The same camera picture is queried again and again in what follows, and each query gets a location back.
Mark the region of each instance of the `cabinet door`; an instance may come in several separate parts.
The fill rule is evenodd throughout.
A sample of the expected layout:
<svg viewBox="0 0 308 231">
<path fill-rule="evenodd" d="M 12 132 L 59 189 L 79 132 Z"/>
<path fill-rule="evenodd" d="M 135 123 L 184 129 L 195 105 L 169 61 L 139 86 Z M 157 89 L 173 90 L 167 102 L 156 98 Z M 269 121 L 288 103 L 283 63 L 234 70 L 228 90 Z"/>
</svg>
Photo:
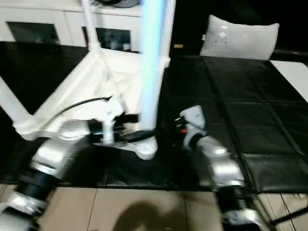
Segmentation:
<svg viewBox="0 0 308 231">
<path fill-rule="evenodd" d="M 63 11 L 0 8 L 0 40 L 73 45 Z"/>
<path fill-rule="evenodd" d="M 82 13 L 65 12 L 75 46 L 85 47 L 88 35 Z M 93 14 L 98 39 L 103 48 L 140 51 L 141 18 L 133 16 Z"/>
</svg>

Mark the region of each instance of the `gray pillow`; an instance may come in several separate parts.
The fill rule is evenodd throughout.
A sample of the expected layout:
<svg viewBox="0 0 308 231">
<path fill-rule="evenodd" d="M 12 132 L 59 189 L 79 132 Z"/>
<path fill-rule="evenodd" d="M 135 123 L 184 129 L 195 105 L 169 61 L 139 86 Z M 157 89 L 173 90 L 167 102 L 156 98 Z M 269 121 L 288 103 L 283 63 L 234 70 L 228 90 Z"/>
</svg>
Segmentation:
<svg viewBox="0 0 308 231">
<path fill-rule="evenodd" d="M 210 15 L 200 55 L 267 60 L 274 51 L 278 29 L 278 23 L 248 26 Z"/>
</svg>

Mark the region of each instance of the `tiled floor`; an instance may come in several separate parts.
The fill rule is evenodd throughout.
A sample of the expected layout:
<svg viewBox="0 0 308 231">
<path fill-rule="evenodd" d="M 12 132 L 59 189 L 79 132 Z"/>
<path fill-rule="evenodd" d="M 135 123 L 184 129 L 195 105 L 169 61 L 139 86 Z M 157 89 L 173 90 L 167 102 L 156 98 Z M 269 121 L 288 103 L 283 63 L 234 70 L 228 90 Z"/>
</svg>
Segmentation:
<svg viewBox="0 0 308 231">
<path fill-rule="evenodd" d="M 0 185 L 0 201 L 14 186 Z M 262 194 L 271 218 L 286 214 L 279 194 Z M 307 205 L 301 195 L 283 195 L 290 210 Z M 306 230 L 307 216 L 293 219 L 297 231 Z M 222 231 L 220 213 L 211 192 L 59 188 L 39 220 L 42 231 Z M 279 231 L 293 231 L 285 222 Z"/>
</svg>

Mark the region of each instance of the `white pole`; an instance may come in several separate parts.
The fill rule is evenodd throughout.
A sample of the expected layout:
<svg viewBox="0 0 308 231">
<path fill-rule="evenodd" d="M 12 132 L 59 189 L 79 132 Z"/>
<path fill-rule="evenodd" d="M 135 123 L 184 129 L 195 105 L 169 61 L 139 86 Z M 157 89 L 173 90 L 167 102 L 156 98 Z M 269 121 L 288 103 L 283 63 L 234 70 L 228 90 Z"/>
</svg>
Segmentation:
<svg viewBox="0 0 308 231">
<path fill-rule="evenodd" d="M 96 28 L 93 23 L 92 13 L 91 13 L 91 7 L 89 0 L 81 0 L 82 7 L 83 7 L 83 14 L 86 20 L 86 28 L 89 38 L 89 50 L 100 52 L 101 51 L 101 44 L 98 41 Z"/>
<path fill-rule="evenodd" d="M 143 0 L 141 127 L 156 127 L 166 0 Z"/>
<path fill-rule="evenodd" d="M 30 115 L 17 97 L 0 77 L 0 106 L 13 121 L 16 131 L 26 140 L 33 139 L 37 131 L 34 116 Z"/>
<path fill-rule="evenodd" d="M 165 59 L 169 58 L 173 20 L 175 13 L 175 4 L 176 0 L 167 0 L 166 3 L 164 32 L 162 35 L 163 42 L 161 44 L 161 57 L 164 57 Z"/>
</svg>

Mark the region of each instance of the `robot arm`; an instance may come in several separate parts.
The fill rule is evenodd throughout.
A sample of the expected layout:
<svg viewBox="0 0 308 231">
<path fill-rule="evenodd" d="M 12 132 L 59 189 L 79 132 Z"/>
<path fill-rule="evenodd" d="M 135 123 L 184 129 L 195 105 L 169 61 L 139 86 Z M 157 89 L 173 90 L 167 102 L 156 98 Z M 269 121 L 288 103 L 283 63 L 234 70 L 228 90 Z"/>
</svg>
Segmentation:
<svg viewBox="0 0 308 231">
<path fill-rule="evenodd" d="M 66 121 L 54 138 L 40 146 L 8 201 L 0 204 L 0 230 L 38 230 L 37 218 L 46 210 L 51 193 L 69 171 L 78 151 L 93 144 L 125 148 L 128 142 L 151 138 L 153 131 L 125 130 L 125 123 L 137 121 L 138 115 L 124 114 L 114 118 L 111 126 L 97 120 Z"/>
<path fill-rule="evenodd" d="M 266 223 L 254 204 L 242 171 L 228 150 L 204 130 L 205 119 L 200 106 L 188 108 L 177 119 L 178 127 L 185 126 L 184 146 L 202 152 L 208 160 L 212 187 L 222 213 L 226 231 L 275 230 Z"/>
</svg>

